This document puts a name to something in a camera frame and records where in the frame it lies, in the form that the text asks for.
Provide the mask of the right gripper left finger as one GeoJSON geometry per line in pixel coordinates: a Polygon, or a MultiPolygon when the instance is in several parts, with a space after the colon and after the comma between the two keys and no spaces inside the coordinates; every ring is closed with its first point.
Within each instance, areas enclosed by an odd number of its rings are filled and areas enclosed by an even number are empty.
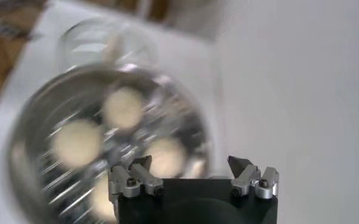
{"type": "Polygon", "coordinates": [[[163,180],[149,172],[152,156],[135,159],[128,166],[113,166],[108,174],[109,200],[116,203],[119,196],[134,198],[145,193],[154,197],[164,194],[163,180]]]}

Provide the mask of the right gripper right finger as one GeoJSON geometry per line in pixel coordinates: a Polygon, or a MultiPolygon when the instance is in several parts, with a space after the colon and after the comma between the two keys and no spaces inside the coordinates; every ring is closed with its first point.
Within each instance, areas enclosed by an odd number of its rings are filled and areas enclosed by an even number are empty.
{"type": "Polygon", "coordinates": [[[278,196],[279,173],[275,168],[267,167],[262,173],[248,159],[228,156],[227,161],[234,176],[231,180],[234,197],[247,196],[250,188],[254,189],[257,198],[263,200],[278,196]]]}

